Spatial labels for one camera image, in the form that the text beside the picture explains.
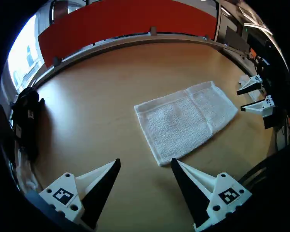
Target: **white cloth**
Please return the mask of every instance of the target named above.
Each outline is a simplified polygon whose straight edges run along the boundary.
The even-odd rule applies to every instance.
[[[226,126],[237,108],[213,81],[134,106],[159,166],[179,159]]]

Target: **screw hole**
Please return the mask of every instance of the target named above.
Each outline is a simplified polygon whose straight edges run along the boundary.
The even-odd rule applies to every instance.
[[[70,209],[73,210],[73,211],[77,211],[78,210],[78,207],[76,205],[71,205],[70,206]]]
[[[213,207],[213,210],[214,210],[214,211],[218,211],[218,210],[220,210],[220,206],[219,206],[219,205],[215,205],[215,206]]]
[[[65,213],[64,213],[64,212],[62,212],[62,211],[58,211],[58,213],[59,213],[59,215],[60,215],[61,217],[65,217]]]

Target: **ceiling light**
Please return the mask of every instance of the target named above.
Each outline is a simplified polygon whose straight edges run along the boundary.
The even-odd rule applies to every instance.
[[[249,21],[253,22],[254,24],[258,24],[257,21],[255,21],[254,19],[252,19],[250,16],[248,16],[247,14],[243,13],[243,16],[246,17]]]
[[[221,9],[228,15],[228,16],[231,16],[231,14],[226,10],[224,9],[223,7],[221,7]]]
[[[258,29],[260,29],[260,30],[263,31],[263,32],[267,32],[267,33],[269,33],[271,36],[273,35],[273,33],[272,33],[269,29],[267,29],[266,27],[262,27],[262,26],[255,25],[255,24],[252,24],[252,23],[244,23],[244,26],[245,26],[245,27],[254,27],[254,28],[258,28]]]

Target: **desk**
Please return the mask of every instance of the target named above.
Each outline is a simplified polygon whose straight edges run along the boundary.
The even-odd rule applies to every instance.
[[[158,167],[134,105],[213,80],[238,108],[243,72],[201,44],[146,44],[84,60],[42,85],[37,178],[45,188],[64,172],[79,176],[116,158],[121,170],[98,231],[193,231],[171,168]],[[181,160],[216,176],[239,179],[263,160],[272,130],[261,116],[240,112],[221,132]]]

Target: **red panel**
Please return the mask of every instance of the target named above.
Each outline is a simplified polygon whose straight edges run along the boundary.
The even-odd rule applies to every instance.
[[[47,67],[53,57],[67,57],[82,47],[108,38],[148,32],[177,32],[214,38],[216,18],[172,0],[103,0],[82,7],[39,35]]]

